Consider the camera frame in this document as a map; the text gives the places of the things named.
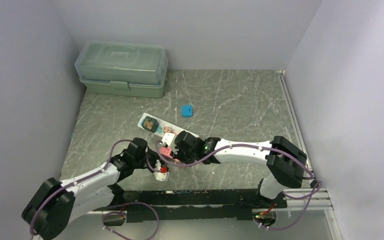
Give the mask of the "pink triangular power strip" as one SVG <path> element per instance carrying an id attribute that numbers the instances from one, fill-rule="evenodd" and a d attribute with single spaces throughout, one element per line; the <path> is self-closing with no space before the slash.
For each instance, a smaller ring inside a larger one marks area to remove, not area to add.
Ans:
<path id="1" fill-rule="evenodd" d="M 180 163 L 180 161 L 174 157 L 174 153 L 173 153 L 173 151 L 171 150 L 171 148 L 170 148 L 169 146 L 167 146 L 167 147 L 163 147 L 163 146 L 160 147 L 160 148 L 159 148 L 159 152 L 160 152 L 165 158 L 167 158 L 169 161 L 174 162 L 174 163 L 176 163 L 176 164 L 179 164 L 179 163 Z"/>

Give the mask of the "white multicolour power strip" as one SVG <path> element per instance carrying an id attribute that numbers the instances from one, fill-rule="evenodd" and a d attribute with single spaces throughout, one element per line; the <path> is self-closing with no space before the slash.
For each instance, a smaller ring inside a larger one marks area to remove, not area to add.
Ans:
<path id="1" fill-rule="evenodd" d="M 154 142 L 157 140 L 162 141 L 166 133 L 174 134 L 175 137 L 173 139 L 179 141 L 195 142 L 196 139 L 201 139 L 198 134 L 192 131 L 146 112 L 139 118 L 137 127 L 152 135 L 151 139 Z"/>

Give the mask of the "small pink charger plug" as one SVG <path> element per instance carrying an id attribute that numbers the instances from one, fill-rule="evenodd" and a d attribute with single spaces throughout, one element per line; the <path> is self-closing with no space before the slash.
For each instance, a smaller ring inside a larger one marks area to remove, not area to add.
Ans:
<path id="1" fill-rule="evenodd" d="M 173 129 L 170 126 L 163 126 L 162 131 L 164 133 L 173 133 Z"/>

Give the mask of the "dark green cube socket adapter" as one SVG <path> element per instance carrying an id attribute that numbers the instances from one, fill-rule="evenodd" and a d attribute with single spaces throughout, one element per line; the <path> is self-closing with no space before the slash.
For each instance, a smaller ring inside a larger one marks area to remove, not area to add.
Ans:
<path id="1" fill-rule="evenodd" d="M 156 133 L 159 126 L 159 122 L 151 116 L 146 116 L 141 122 L 141 127 L 151 133 Z"/>

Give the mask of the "blue plug adapter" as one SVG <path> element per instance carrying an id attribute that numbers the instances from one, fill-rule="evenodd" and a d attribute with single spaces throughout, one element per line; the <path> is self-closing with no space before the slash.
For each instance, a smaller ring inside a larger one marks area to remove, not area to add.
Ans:
<path id="1" fill-rule="evenodd" d="M 195 112 L 195 110 L 194 110 L 193 106 L 190 104 L 182 105 L 180 108 L 181 116 L 184 118 L 192 117 L 194 115 L 194 112 Z"/>

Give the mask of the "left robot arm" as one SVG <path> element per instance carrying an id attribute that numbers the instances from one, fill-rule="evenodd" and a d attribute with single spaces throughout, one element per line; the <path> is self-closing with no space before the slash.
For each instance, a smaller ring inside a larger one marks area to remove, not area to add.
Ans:
<path id="1" fill-rule="evenodd" d="M 149 170 L 158 180 L 167 180 L 169 169 L 146 140 L 128 140 L 119 154 L 114 149 L 112 146 L 102 165 L 89 172 L 62 181 L 51 177 L 41 184 L 21 214 L 33 237 L 53 240 L 71 221 L 99 208 L 123 215 L 124 207 L 143 205 L 119 186 L 135 170 Z"/>

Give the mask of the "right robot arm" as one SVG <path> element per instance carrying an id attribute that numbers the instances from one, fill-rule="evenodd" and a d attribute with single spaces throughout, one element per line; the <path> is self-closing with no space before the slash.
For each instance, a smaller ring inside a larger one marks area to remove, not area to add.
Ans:
<path id="1" fill-rule="evenodd" d="M 283 136 L 264 142 L 238 142 L 219 137 L 205 140 L 188 131 L 165 133 L 162 138 L 175 159 L 185 165 L 195 163 L 262 164 L 270 173 L 258 185 L 256 203 L 269 207 L 285 189 L 298 189 L 302 186 L 307 155 Z"/>

